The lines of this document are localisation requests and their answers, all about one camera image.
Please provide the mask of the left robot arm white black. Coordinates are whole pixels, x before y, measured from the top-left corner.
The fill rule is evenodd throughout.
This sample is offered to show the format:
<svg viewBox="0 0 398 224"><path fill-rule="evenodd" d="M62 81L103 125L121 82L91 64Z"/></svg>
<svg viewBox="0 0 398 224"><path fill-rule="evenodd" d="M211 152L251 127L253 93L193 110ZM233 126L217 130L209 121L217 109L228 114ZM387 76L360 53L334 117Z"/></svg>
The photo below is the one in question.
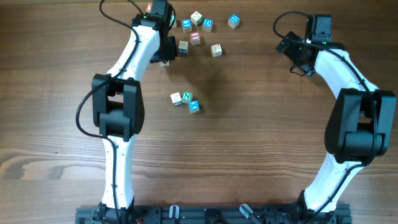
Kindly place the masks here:
<svg viewBox="0 0 398 224"><path fill-rule="evenodd" d="M101 223L132 223L132 153L145 118L141 80L148 64L177 56L175 39L168 35L170 19L170 15L137 15L116 64L107 74L92 79L93 122L106 150Z"/></svg>

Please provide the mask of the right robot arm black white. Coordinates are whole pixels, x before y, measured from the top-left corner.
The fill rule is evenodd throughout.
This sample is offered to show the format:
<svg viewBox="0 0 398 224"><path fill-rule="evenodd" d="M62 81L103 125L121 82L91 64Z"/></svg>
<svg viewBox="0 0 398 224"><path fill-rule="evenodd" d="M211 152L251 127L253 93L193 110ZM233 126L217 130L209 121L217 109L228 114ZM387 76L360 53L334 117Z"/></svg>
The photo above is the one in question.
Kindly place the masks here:
<svg viewBox="0 0 398 224"><path fill-rule="evenodd" d="M334 214L353 177L387 151L397 99L369 82L341 44L303 40L289 32L277 51L304 75L319 74L336 98L324 135L325 160L293 214L297 221L310 223Z"/></svg>

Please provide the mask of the green N letter block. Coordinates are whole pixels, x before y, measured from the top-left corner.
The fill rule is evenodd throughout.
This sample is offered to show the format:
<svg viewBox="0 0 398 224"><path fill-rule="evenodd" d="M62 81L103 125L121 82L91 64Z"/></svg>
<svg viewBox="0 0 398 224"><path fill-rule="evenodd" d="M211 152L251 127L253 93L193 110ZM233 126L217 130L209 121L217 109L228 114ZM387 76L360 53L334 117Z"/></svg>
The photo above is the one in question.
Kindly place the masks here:
<svg viewBox="0 0 398 224"><path fill-rule="evenodd" d="M184 91L182 94L182 103L189 104L192 101L193 93L189 91Z"/></svg>

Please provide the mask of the block with blue number side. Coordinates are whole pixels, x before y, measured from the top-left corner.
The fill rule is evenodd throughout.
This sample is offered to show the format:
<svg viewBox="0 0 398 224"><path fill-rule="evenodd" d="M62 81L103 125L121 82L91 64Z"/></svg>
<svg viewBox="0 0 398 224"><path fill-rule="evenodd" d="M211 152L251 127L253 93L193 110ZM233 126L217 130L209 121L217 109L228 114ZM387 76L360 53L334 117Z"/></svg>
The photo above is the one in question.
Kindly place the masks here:
<svg viewBox="0 0 398 224"><path fill-rule="evenodd" d="M180 54L188 54L188 42L181 40L178 45L178 52Z"/></svg>

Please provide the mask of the blue X letter block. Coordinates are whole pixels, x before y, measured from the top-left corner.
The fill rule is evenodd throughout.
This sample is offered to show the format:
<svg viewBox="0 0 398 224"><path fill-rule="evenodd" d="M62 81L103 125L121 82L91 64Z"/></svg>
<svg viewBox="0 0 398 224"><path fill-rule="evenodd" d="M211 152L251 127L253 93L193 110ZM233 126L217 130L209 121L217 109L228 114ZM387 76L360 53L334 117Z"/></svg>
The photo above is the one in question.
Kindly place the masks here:
<svg viewBox="0 0 398 224"><path fill-rule="evenodd" d="M189 110L191 113L196 113L196 112L199 112L199 110L200 110L200 105L199 105L198 100L190 101L188 103L188 106L189 106Z"/></svg>

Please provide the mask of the red H letter block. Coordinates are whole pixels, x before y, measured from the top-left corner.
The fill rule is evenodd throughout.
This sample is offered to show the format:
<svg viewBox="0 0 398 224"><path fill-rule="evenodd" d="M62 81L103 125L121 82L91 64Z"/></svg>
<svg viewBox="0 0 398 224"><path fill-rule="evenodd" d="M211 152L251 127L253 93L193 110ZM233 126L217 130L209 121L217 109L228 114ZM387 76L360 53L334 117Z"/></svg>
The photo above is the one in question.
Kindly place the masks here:
<svg viewBox="0 0 398 224"><path fill-rule="evenodd" d="M169 66L169 61L168 62L159 62L159 64L160 64L160 66L161 67L166 67L166 66Z"/></svg>

